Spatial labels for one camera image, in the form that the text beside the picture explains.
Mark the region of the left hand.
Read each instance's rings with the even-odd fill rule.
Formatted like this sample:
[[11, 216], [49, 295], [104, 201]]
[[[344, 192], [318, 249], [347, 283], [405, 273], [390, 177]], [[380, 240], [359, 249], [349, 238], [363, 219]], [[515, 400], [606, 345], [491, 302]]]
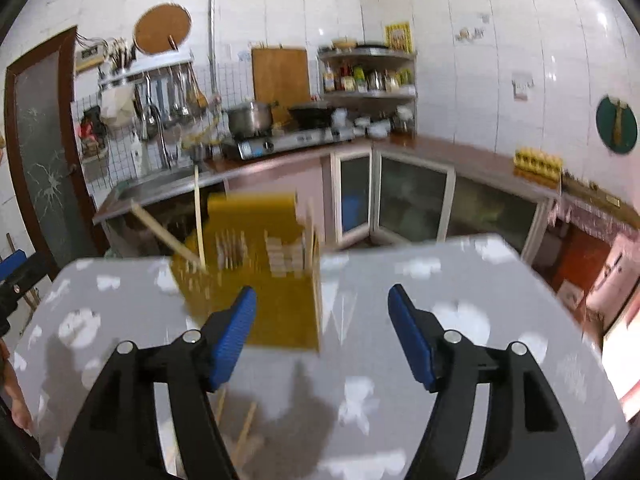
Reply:
[[1, 344], [1, 383], [10, 399], [12, 419], [17, 427], [32, 432], [32, 415], [27, 407], [23, 390], [18, 383], [15, 370], [10, 362], [10, 352], [3, 340]]

